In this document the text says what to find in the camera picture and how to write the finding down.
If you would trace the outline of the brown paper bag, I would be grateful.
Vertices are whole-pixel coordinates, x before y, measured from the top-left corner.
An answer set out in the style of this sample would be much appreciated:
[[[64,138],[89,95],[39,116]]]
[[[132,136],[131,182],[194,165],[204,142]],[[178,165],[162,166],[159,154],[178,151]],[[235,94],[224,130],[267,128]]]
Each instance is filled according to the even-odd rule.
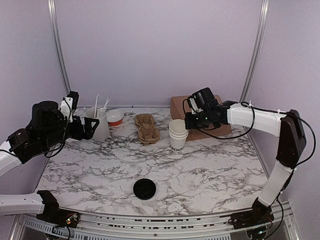
[[[183,100],[187,99],[187,96],[173,96],[170,102],[170,115],[173,120],[181,119],[185,121],[185,113],[191,113],[191,108]],[[203,126],[201,129],[189,129],[186,141],[195,141],[209,138],[209,135],[226,138],[226,135],[232,133],[231,126],[227,123],[224,124],[221,115],[218,113],[207,113],[203,114],[199,118],[199,121],[207,121],[210,124],[208,126]]]

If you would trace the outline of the black plastic cup lid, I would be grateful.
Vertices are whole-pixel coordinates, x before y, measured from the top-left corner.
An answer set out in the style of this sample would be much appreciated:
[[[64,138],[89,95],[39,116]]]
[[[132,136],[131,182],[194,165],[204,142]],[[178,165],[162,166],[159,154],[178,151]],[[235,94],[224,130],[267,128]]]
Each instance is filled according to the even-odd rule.
[[[149,200],[156,194],[156,184],[148,179],[142,178],[133,185],[133,193],[140,200]]]

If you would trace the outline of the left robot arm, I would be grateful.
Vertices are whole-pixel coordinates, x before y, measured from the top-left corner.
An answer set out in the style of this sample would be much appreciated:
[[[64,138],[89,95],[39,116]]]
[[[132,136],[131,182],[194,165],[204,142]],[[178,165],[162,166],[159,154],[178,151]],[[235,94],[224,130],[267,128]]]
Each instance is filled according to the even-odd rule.
[[[8,136],[0,146],[0,174],[3,176],[40,155],[46,158],[57,155],[67,139],[92,139],[99,120],[73,116],[75,108],[72,97],[63,98],[60,104],[54,101],[34,104],[29,124]],[[1,195],[2,216],[28,213],[44,215],[53,223],[60,222],[64,216],[58,201],[48,190]]]

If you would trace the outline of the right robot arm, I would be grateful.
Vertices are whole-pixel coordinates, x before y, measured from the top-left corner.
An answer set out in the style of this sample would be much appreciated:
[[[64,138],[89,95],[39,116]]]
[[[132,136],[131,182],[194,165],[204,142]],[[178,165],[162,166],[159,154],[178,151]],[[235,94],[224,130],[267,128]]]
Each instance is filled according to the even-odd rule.
[[[299,112],[259,109],[248,102],[217,100],[204,102],[188,97],[183,100],[191,111],[185,113],[185,127],[202,131],[209,126],[239,125],[249,130],[258,130],[278,138],[276,162],[265,187],[248,212],[247,219],[258,224],[267,216],[271,206],[288,186],[306,147],[307,139]]]

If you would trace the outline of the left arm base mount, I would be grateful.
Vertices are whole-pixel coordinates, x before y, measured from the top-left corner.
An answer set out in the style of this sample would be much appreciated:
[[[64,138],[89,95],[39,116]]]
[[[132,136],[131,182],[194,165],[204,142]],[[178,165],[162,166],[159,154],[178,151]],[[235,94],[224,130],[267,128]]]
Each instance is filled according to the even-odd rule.
[[[61,209],[57,199],[48,190],[38,190],[37,194],[42,198],[44,210],[36,215],[36,218],[58,227],[76,228],[80,214],[76,211]]]

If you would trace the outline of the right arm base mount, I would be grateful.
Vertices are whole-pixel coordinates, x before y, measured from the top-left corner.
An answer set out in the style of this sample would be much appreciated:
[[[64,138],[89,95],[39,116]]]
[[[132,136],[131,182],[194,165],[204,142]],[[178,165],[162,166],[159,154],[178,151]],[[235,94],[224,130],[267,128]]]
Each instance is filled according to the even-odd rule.
[[[271,206],[265,206],[258,198],[252,204],[252,209],[230,215],[228,224],[232,225],[235,230],[253,227],[274,221]]]

